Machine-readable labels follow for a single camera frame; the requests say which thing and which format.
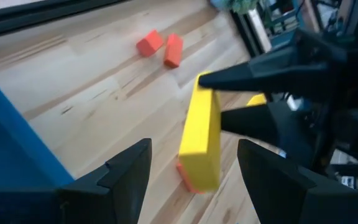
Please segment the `yellow object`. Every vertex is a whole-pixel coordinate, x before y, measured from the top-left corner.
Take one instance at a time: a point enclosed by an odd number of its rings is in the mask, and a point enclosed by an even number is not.
[[[180,144],[179,161],[192,187],[198,191],[217,190],[221,170],[221,107],[219,95],[195,81]]]
[[[253,96],[247,103],[247,106],[257,106],[266,103],[266,97],[263,93]]]

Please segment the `yellow block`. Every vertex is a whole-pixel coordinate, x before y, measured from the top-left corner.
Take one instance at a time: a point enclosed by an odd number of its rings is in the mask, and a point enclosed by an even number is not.
[[[263,93],[253,96],[247,103],[247,106],[257,106],[266,103],[266,97]]]
[[[196,78],[178,155],[191,186],[200,192],[219,188],[221,170],[219,95],[198,86],[207,73]]]

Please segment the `orange block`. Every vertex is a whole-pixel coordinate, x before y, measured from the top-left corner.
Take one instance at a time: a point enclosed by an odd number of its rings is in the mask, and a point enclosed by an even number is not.
[[[156,51],[163,45],[163,39],[161,35],[153,30],[145,38],[140,40],[136,47],[139,50],[140,54],[144,57],[149,57],[156,53]]]
[[[172,68],[179,67],[182,48],[183,40],[176,34],[169,35],[167,48],[165,49],[164,64]]]
[[[187,190],[191,193],[196,193],[196,194],[203,194],[204,192],[199,192],[198,190],[194,189],[192,186],[191,186],[191,183],[190,183],[190,180],[185,172],[185,170],[183,169],[183,166],[178,162],[177,163],[177,169],[179,171],[179,174],[180,176],[182,177],[183,179],[183,182],[185,183],[185,186],[187,188]]]

